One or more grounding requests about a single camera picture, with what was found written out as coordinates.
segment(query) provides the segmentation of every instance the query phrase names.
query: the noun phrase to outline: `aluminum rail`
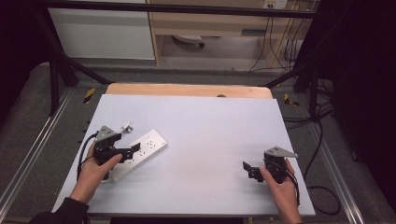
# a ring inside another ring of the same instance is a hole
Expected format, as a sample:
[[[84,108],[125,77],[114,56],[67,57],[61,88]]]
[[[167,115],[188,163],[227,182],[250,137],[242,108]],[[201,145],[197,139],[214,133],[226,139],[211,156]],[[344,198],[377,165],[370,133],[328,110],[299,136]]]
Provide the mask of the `aluminum rail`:
[[[52,117],[48,118],[40,134],[38,135],[37,139],[35,140],[29,152],[25,156],[23,162],[21,163],[17,173],[14,175],[14,177],[8,184],[6,191],[1,196],[0,223],[3,222],[8,212],[8,209],[14,202],[24,181],[26,180],[27,176],[30,174],[30,171],[32,170],[33,166],[35,165],[35,161],[40,155],[40,152],[43,149],[44,145],[46,145],[47,140],[49,139],[50,134],[52,133],[52,130],[55,128],[59,118],[64,112],[64,109],[67,106],[67,103],[72,93],[73,93],[73,89],[71,88],[65,91],[61,99],[61,105],[59,106],[58,110],[55,112],[55,114]]]
[[[297,97],[303,108],[303,111],[307,116],[309,116],[308,102],[306,101],[305,97],[301,95],[298,95]],[[311,122],[310,126],[316,140],[319,141],[320,129],[318,124]],[[338,165],[332,156],[331,150],[329,149],[324,137],[322,138],[320,146],[320,155],[322,156],[327,170],[329,171],[330,178],[332,179],[332,183],[334,184],[334,188],[337,191],[340,202],[344,206],[344,210],[349,222],[351,224],[364,224],[361,210],[356,204],[355,199],[353,198],[353,195],[347,186],[347,182],[345,181],[341,170],[338,168]]]

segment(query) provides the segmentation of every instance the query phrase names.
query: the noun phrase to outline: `black metal stand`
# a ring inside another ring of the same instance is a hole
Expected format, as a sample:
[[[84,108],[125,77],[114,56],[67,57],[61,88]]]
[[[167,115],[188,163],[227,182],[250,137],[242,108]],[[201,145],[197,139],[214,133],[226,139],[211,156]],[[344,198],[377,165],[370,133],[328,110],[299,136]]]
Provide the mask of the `black metal stand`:
[[[109,81],[103,77],[98,76],[93,71],[75,62],[64,53],[64,49],[62,48],[61,43],[51,31],[46,19],[43,16],[43,9],[43,7],[30,4],[30,12],[35,18],[38,27],[47,38],[47,41],[50,45],[50,54],[52,55],[53,59],[49,62],[51,89],[51,109],[49,115],[52,116],[58,108],[60,100],[58,75],[61,76],[64,84],[69,87],[75,87],[78,84],[78,79],[73,68],[76,68],[85,75],[97,80],[102,84],[111,84],[114,83],[114,81]]]

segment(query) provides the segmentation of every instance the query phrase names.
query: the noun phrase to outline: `wrist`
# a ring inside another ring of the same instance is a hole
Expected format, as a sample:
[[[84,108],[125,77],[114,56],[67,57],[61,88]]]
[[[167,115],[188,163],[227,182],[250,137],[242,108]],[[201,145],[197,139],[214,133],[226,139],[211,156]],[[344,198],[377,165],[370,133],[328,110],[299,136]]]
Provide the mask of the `wrist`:
[[[88,202],[90,201],[88,194],[89,193],[83,192],[83,191],[81,191],[81,189],[79,189],[79,188],[77,188],[77,186],[75,186],[75,188],[73,189],[69,198],[76,200],[78,202],[81,202],[81,203],[88,204]]]
[[[298,224],[303,223],[301,219],[300,213],[298,210],[296,211],[289,211],[288,213],[279,213],[282,222],[285,224]]]

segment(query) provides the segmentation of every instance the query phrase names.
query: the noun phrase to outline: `gray carpet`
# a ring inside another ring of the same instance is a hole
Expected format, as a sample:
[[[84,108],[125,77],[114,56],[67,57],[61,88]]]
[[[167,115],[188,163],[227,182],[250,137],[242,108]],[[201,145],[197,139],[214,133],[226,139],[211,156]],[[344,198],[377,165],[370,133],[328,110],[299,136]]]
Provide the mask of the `gray carpet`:
[[[221,71],[180,71],[161,69],[104,69],[95,70],[99,75],[118,82],[152,82],[152,83],[190,83],[190,84],[221,84],[257,86],[272,80],[279,74]],[[91,81],[78,75],[84,81]],[[293,78],[280,88],[273,89],[273,95],[279,102],[283,116],[305,117],[300,106],[285,105],[284,93],[297,100],[289,86]],[[73,89],[71,99],[64,113],[51,133],[31,173],[23,184],[14,204],[11,205],[7,217],[32,217],[35,214],[50,210],[56,199],[56,192],[64,183],[81,141],[84,130],[94,113],[100,95],[106,86],[97,86],[91,101],[82,103],[90,85]],[[0,191],[4,192],[12,176],[17,172],[19,164],[30,146],[44,126],[50,112],[49,75],[46,67],[38,67],[26,84],[21,99],[11,109],[7,120],[0,127]],[[384,196],[379,191],[370,172],[363,163],[351,159],[349,147],[336,118],[327,117],[323,120],[326,142],[343,171],[346,182],[367,223],[396,223],[394,211],[389,208]],[[296,153],[302,171],[306,168],[317,145],[311,128],[305,125],[289,131],[290,141]],[[307,186],[320,185],[334,191],[332,181],[320,154],[315,159],[306,179]],[[332,211],[336,207],[335,200],[327,193],[314,190],[311,199],[315,205],[324,210]],[[266,223],[269,217],[257,217],[255,223]],[[307,223],[349,223],[344,209],[335,216],[327,216],[317,212],[315,217],[305,217]]]

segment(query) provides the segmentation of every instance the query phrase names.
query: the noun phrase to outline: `white table surface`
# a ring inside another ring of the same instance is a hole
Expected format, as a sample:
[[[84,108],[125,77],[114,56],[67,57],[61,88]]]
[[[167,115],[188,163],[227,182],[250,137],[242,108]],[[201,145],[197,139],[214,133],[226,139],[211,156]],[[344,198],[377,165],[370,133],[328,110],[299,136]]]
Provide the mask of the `white table surface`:
[[[152,129],[160,133],[168,147],[120,182],[102,184],[89,203],[90,214],[148,217],[277,214],[266,183],[248,178],[242,166],[242,161],[252,166],[264,165],[262,153],[270,147],[292,151],[276,100],[103,95],[85,139],[103,125],[117,132],[125,121],[130,121],[134,130],[124,134],[115,147],[128,147]],[[76,184],[78,156],[79,153],[53,210]],[[297,160],[290,162],[300,187],[300,214],[313,216],[315,211]]]

